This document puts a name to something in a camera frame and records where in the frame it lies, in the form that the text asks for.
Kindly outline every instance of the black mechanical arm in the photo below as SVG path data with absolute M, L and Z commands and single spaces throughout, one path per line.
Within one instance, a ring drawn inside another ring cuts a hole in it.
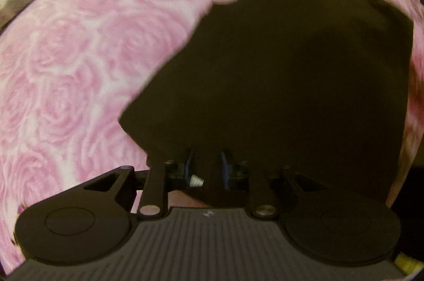
M 390 260 L 401 228 L 385 205 L 288 167 L 220 157 L 228 195 L 245 191 L 245 208 L 168 208 L 169 191 L 203 184 L 195 151 L 148 160 L 149 171 L 121 166 L 27 208 L 15 226 L 26 261 L 7 280 L 402 277 Z

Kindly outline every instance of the dark fabric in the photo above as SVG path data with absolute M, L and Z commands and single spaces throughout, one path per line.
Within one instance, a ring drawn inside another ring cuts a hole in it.
M 424 271 L 421 271 L 412 281 L 424 281 Z
M 293 165 L 384 202 L 397 171 L 413 24 L 372 0 L 238 0 L 214 5 L 188 44 L 123 113 L 155 158 L 198 151 L 212 206 L 218 151 L 262 167 Z
M 0 263 L 0 281 L 3 281 L 5 279 L 6 279 L 6 273 L 4 272 L 3 265 L 1 265 Z
M 413 166 L 392 209 L 400 218 L 402 225 L 395 256 L 403 252 L 407 256 L 424 262 L 423 184 L 424 168 Z

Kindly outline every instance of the metal screw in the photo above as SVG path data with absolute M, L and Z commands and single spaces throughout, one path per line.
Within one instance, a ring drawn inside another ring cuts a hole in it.
M 140 208 L 139 212 L 143 215 L 152 217 L 160 213 L 160 208 L 155 205 L 145 205 Z
M 168 172 L 178 171 L 178 164 L 174 160 L 167 160 L 165 165 Z
M 256 214 L 262 217 L 270 217 L 277 212 L 277 208 L 271 205 L 262 205 L 256 208 Z

